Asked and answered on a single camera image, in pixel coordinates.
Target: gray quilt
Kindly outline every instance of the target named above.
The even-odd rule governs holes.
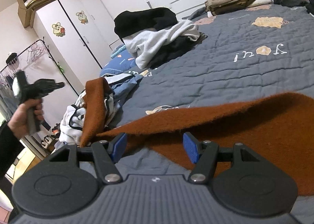
[[[250,101],[287,91],[314,97],[314,17],[305,7],[265,5],[194,21],[208,38],[182,57],[146,71],[115,116],[114,126],[169,108]],[[187,174],[147,149],[117,166],[124,176]],[[299,197],[293,213],[313,223],[313,204],[312,197]]]

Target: brown fleece cloth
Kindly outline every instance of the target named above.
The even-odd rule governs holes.
[[[103,77],[86,82],[85,90],[83,107],[86,108],[86,115],[80,138],[81,147],[87,146],[92,138],[104,131],[106,117],[104,94],[111,94],[112,92],[108,82]]]
[[[92,105],[95,110],[98,103]],[[293,177],[299,195],[314,195],[313,124],[314,99],[285,93],[251,102],[167,110],[98,134],[93,141],[110,140],[125,132],[127,150],[148,146],[187,169],[194,165],[183,149],[182,135],[186,131],[200,141],[211,140],[221,147],[242,142]],[[89,131],[86,126],[83,134]],[[229,166],[219,163],[216,173]]]

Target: cartoon mouse sticker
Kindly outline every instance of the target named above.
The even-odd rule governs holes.
[[[53,33],[58,37],[63,37],[65,35],[65,29],[61,26],[60,22],[53,24]]]
[[[76,15],[79,18],[79,21],[81,21],[82,24],[88,24],[88,20],[86,15],[84,14],[84,11],[77,12]]]

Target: gray ribbed surface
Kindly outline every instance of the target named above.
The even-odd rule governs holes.
[[[130,175],[104,188],[98,199],[73,216],[40,220],[23,215],[16,224],[297,224],[289,215],[257,220],[220,206],[203,185],[187,183],[182,175]]]

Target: quilted bedspread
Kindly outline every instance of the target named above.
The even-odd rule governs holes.
[[[196,18],[208,35],[183,56],[147,70],[113,124],[169,108],[249,101],[282,92],[314,97],[314,17],[263,5]]]

